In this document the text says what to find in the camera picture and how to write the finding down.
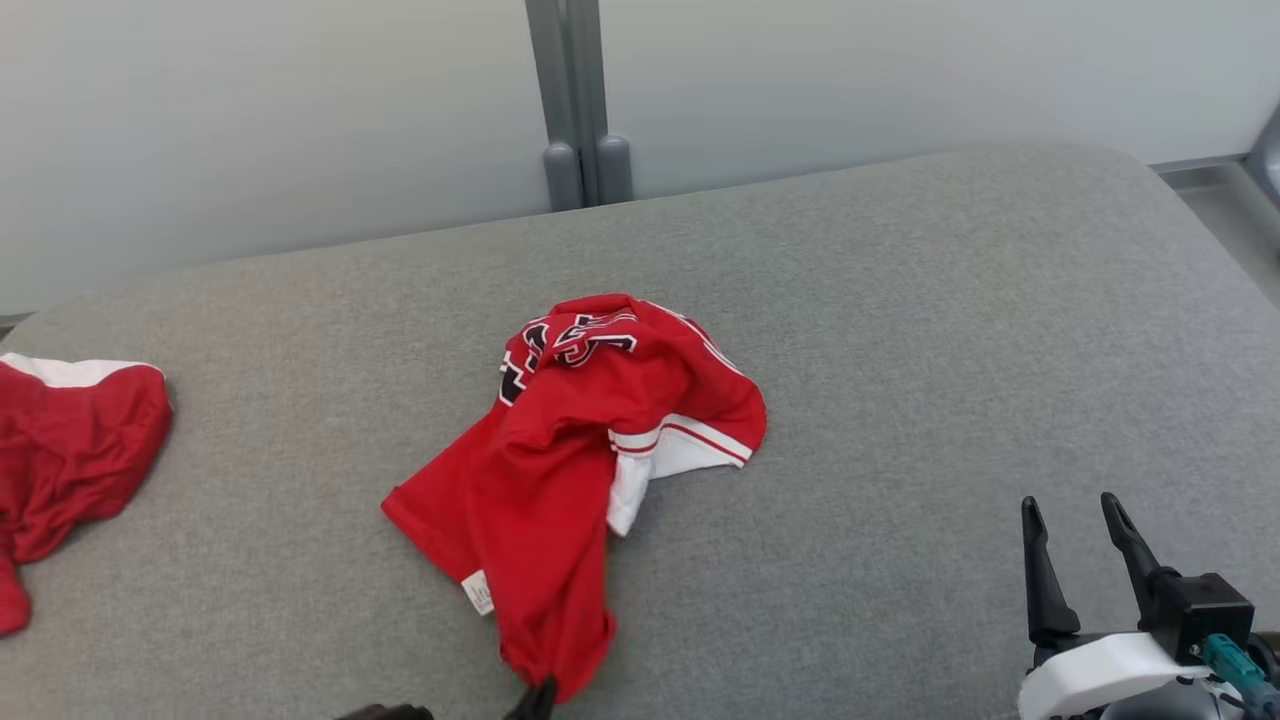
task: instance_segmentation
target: gray fabric surface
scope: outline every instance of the gray fabric surface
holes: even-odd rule
[[[1036,493],[1087,629],[1137,619],[1098,493],[1280,628],[1280,318],[1174,193],[1082,147],[923,158],[106,288],[8,350],[145,360],[177,419],[125,512],[24,570],[0,716],[498,717],[520,685],[379,511],[504,340],[623,291],[762,387],[744,470],[611,542],[617,642],[564,719],[1002,717]]]

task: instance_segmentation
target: red garment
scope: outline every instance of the red garment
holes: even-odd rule
[[[500,369],[489,414],[383,510],[454,582],[483,569],[503,659],[564,702],[613,637],[605,527],[626,534],[652,478],[742,466],[764,401],[698,324],[626,295],[557,305]]]
[[[15,566],[52,552],[77,523],[119,514],[172,414],[150,365],[0,355],[0,634],[31,618]]]

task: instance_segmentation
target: robotic arm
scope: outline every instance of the robotic arm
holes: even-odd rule
[[[1111,493],[1102,495],[1102,515],[1129,570],[1137,633],[1080,634],[1039,506],[1023,500],[1036,650],[1018,694],[1021,719],[1280,720],[1280,633],[1252,633],[1253,605],[1216,573],[1184,578],[1160,565]]]

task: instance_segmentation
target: white robot part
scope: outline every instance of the white robot part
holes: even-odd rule
[[[1178,684],[1181,678],[1207,678],[1203,665],[1174,662],[1148,633],[1107,635],[1088,644],[1055,655],[1023,679],[1018,711],[1023,720],[1048,720],[1083,715],[1096,707],[1114,705],[1152,691]],[[1183,685],[1199,692],[1213,708],[1207,687]],[[1234,710],[1228,706],[1224,710]],[[1224,719],[1229,716],[1222,712]]]

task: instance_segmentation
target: gray floor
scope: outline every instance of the gray floor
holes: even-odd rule
[[[1161,177],[1280,309],[1280,209],[1238,163]]]

